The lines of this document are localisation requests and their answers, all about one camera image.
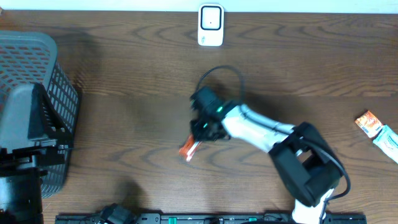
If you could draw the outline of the red chocolate bar wrapper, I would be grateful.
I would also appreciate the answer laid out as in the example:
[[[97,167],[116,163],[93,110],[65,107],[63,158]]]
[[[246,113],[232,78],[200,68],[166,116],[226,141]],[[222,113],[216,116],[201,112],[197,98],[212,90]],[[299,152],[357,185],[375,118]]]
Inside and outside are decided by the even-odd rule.
[[[196,141],[193,134],[190,134],[185,144],[179,149],[178,153],[187,162],[190,162],[200,144],[201,141]]]

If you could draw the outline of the small orange box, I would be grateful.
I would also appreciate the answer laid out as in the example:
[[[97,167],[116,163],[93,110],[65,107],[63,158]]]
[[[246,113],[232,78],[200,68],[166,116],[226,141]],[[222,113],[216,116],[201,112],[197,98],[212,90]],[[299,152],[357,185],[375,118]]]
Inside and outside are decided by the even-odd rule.
[[[354,122],[365,132],[369,138],[376,137],[384,126],[380,120],[369,110],[355,119]]]

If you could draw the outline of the teal wet wipes pack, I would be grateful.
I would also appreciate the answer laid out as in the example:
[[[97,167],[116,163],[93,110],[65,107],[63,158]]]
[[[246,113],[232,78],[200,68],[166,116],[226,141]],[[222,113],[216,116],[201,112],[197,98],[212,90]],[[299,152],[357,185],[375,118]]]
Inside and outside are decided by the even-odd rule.
[[[384,125],[381,132],[373,140],[373,143],[382,150],[382,152],[392,159],[395,163],[397,160],[397,134],[388,126]]]

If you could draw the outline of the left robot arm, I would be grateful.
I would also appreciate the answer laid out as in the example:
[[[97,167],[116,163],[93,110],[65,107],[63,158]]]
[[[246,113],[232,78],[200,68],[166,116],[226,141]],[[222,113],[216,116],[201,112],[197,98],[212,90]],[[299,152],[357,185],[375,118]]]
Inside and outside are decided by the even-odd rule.
[[[43,223],[42,177],[65,162],[60,146],[72,140],[42,84],[10,92],[1,115],[1,223]]]

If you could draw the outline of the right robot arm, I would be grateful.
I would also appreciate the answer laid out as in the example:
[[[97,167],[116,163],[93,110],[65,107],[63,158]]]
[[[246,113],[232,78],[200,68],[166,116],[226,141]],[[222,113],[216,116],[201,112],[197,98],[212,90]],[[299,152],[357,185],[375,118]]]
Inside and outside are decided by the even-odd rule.
[[[236,138],[268,154],[295,199],[292,219],[323,223],[329,201],[351,190],[348,173],[316,127],[274,121],[237,101],[223,101],[207,86],[190,97],[197,117],[179,154],[190,161],[205,141]]]

